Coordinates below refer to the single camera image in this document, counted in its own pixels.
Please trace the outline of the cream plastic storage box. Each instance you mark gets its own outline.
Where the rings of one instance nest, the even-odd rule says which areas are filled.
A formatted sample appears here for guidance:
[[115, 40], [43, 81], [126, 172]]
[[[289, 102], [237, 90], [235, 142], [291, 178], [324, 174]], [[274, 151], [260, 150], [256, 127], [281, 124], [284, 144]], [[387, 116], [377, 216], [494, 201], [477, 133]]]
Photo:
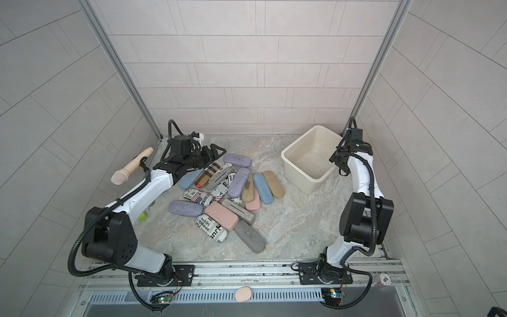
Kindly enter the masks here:
[[309, 129], [281, 153], [285, 178], [305, 194], [313, 194], [337, 169], [330, 157], [341, 140], [322, 125]]

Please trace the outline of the purple glasses case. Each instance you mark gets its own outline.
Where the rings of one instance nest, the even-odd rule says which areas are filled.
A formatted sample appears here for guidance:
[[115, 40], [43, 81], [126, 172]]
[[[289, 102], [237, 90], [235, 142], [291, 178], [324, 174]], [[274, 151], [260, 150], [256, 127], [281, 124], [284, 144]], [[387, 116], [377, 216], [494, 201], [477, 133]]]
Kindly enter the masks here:
[[239, 198], [248, 182], [250, 171], [247, 168], [240, 168], [233, 178], [228, 189], [228, 195], [231, 198]]

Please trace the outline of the brown tan glasses case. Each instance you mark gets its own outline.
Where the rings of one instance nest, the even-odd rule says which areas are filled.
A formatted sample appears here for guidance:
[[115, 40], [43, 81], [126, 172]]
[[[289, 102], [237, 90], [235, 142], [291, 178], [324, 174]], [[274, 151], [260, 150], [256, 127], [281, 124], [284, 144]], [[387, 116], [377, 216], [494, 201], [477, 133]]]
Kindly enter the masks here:
[[282, 198], [285, 195], [285, 189], [276, 175], [270, 170], [263, 172], [262, 175], [264, 176], [273, 197]]

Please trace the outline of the dark grey glasses case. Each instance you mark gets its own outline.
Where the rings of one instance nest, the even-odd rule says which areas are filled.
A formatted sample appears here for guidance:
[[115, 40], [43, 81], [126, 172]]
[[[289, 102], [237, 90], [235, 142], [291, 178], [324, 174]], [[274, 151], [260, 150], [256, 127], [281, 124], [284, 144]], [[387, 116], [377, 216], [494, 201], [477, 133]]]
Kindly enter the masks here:
[[258, 254], [264, 251], [266, 247], [264, 237], [247, 222], [239, 220], [238, 224], [234, 228], [234, 232], [252, 252]]

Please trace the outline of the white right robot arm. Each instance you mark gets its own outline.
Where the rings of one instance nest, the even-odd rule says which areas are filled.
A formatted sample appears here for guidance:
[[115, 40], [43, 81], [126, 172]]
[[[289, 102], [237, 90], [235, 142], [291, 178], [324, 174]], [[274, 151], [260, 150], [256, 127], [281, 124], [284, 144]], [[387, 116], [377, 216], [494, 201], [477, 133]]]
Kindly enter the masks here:
[[335, 277], [343, 274], [355, 254], [375, 253], [384, 240], [394, 206], [378, 186], [369, 143], [356, 137], [344, 141], [330, 161], [353, 180], [353, 192], [339, 220], [340, 237], [325, 249], [321, 260], [320, 271]]

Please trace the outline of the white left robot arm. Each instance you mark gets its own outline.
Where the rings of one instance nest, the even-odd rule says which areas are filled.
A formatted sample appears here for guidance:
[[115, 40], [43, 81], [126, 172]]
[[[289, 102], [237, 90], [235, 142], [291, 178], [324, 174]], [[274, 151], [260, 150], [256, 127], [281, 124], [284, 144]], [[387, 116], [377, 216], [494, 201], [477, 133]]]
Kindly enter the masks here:
[[129, 162], [123, 173], [141, 167], [143, 181], [106, 207], [90, 209], [82, 233], [71, 247], [67, 269], [75, 277], [91, 276], [107, 269], [140, 273], [153, 283], [172, 281], [172, 258], [139, 243], [133, 225], [161, 194], [171, 189], [189, 171], [205, 169], [221, 158], [226, 149], [215, 144], [198, 146], [189, 153], [172, 153], [154, 169], [146, 166], [153, 153], [149, 147]]

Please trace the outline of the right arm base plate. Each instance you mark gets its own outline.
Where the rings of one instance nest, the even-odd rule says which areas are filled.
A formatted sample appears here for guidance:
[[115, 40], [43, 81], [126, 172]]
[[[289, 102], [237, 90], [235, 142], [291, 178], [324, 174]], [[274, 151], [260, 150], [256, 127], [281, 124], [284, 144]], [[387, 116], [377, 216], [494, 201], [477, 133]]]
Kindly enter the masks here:
[[341, 285], [352, 284], [350, 273], [343, 268], [336, 268], [328, 263], [319, 265], [318, 262], [295, 262], [291, 268], [298, 272], [301, 285]]

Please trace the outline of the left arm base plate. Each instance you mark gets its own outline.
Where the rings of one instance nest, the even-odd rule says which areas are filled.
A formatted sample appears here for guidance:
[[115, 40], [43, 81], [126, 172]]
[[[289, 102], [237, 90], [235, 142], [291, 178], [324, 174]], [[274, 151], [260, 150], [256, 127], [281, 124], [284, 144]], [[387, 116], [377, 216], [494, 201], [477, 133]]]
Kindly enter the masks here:
[[189, 287], [194, 278], [194, 265], [171, 265], [158, 273], [141, 273], [135, 276], [138, 287]]

